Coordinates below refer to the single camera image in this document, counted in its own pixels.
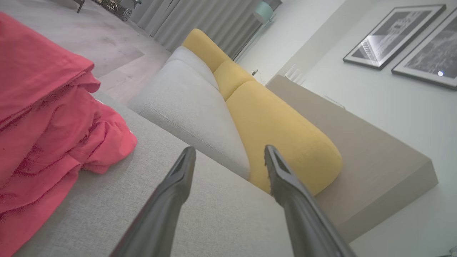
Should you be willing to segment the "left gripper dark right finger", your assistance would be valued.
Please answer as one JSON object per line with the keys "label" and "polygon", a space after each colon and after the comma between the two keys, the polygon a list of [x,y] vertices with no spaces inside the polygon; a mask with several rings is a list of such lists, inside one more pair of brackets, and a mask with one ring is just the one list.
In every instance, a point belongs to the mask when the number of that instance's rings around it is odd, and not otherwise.
{"label": "left gripper dark right finger", "polygon": [[302,184],[274,145],[265,146],[270,193],[284,209],[296,257],[354,257],[315,197]]}

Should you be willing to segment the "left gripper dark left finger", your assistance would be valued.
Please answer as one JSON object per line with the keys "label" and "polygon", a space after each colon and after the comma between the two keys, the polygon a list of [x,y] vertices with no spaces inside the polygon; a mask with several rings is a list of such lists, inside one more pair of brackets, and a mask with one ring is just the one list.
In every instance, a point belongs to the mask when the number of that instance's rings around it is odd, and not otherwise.
{"label": "left gripper dark left finger", "polygon": [[181,207],[190,195],[195,161],[195,148],[184,148],[112,251],[112,257],[170,256]]}

